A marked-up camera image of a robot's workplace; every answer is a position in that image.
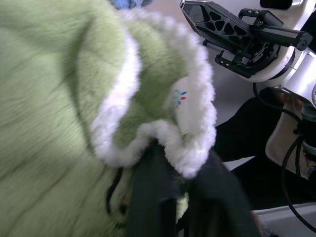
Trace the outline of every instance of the blue fabric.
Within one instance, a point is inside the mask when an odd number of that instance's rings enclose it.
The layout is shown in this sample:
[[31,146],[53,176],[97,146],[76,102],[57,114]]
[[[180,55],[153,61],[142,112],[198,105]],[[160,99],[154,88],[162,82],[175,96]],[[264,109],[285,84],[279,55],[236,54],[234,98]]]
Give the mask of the blue fabric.
[[117,9],[131,9],[136,6],[147,6],[151,4],[153,0],[111,0],[111,2]]

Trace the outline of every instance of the green fluffy blanket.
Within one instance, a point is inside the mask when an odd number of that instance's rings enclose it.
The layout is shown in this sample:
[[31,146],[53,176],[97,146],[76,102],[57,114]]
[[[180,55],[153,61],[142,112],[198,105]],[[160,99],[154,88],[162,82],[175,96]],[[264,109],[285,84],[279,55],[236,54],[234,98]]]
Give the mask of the green fluffy blanket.
[[185,178],[204,164],[211,76],[196,36],[159,14],[0,1],[0,237],[124,236],[119,207],[151,140]]

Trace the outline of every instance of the black cloth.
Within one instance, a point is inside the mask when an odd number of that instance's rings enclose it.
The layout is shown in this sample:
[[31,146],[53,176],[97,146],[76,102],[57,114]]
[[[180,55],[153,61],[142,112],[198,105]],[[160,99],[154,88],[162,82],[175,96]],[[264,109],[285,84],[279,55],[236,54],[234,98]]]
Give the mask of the black cloth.
[[[282,106],[270,89],[261,91],[260,95],[265,101]],[[287,205],[281,185],[281,167],[265,154],[266,143],[280,115],[257,98],[251,98],[230,120],[217,127],[214,150],[224,162],[255,156],[232,171],[254,210]],[[298,179],[289,171],[286,180],[293,203],[315,201],[307,192],[307,180]]]
[[311,44],[309,45],[309,48],[311,50],[313,50],[314,52],[316,52],[316,28],[315,28],[315,24],[316,24],[316,12],[311,14],[311,16],[309,17],[307,22],[302,27],[302,31],[306,31],[313,36],[313,40],[312,40]]

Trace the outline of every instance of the embroidered design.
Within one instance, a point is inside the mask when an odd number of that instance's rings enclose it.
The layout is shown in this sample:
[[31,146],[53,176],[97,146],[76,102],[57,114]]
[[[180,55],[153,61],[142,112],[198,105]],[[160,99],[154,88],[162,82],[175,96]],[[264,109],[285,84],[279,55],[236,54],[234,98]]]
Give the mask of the embroidered design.
[[174,90],[172,99],[173,99],[174,106],[177,109],[182,104],[182,101],[187,99],[187,97],[185,96],[186,94],[187,94],[186,91]]

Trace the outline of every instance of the white fuzzy trim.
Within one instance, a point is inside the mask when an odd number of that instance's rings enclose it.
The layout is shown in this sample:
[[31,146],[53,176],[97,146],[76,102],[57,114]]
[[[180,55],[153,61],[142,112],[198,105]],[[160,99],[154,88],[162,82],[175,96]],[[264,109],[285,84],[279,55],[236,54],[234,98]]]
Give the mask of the white fuzzy trim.
[[112,143],[112,135],[128,109],[131,96],[138,88],[138,80],[131,76],[130,71],[135,69],[134,59],[134,64],[128,65],[126,62],[113,91],[102,103],[100,113],[92,125],[96,155],[110,166],[132,166],[140,159],[150,141],[156,138],[165,147],[165,155],[170,164],[184,177],[192,178],[207,160],[216,136],[216,110],[211,103],[214,100],[214,88],[211,85],[213,70],[207,61],[207,50],[197,35],[191,33],[185,25],[176,24],[172,18],[139,8],[120,12],[126,21],[149,22],[179,51],[189,72],[189,91],[195,95],[190,103],[194,105],[196,124],[190,131],[193,138],[185,145],[175,125],[158,120],[141,125],[136,138],[124,150],[117,149]]

